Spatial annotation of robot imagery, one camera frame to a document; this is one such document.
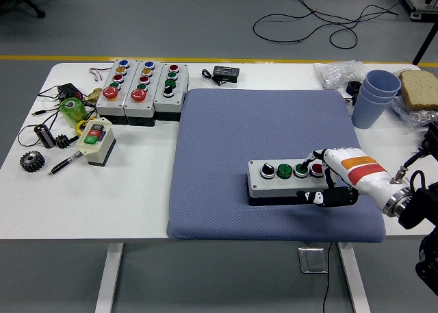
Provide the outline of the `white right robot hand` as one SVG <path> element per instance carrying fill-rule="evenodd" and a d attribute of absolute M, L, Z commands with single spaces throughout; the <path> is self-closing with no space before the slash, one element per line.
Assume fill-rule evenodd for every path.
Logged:
<path fill-rule="evenodd" d="M 373 158 L 358 148 L 315 150 L 308 155 L 305 165 L 321 160 L 323 171 L 335 173 L 346 185 L 314 192 L 299 190 L 296 195 L 302 204 L 323 208 L 353 205 L 360 195 L 370 196 L 379 210 L 388 216 L 396 206 L 411 196 L 409 188 L 395 184 L 392 176 Z"/>

